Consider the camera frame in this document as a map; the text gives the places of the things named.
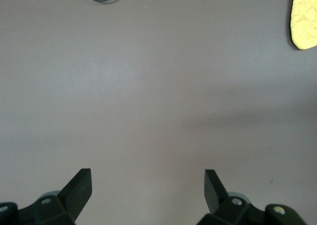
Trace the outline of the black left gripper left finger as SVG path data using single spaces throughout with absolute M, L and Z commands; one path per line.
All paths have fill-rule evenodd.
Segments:
M 91 170 L 81 169 L 57 195 L 43 196 L 33 204 L 35 224 L 74 225 L 91 195 Z

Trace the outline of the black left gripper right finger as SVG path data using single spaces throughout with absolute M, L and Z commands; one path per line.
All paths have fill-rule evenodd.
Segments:
M 200 225 L 265 225 L 263 211 L 243 194 L 227 192 L 215 170 L 205 170 L 204 196 L 209 209 Z

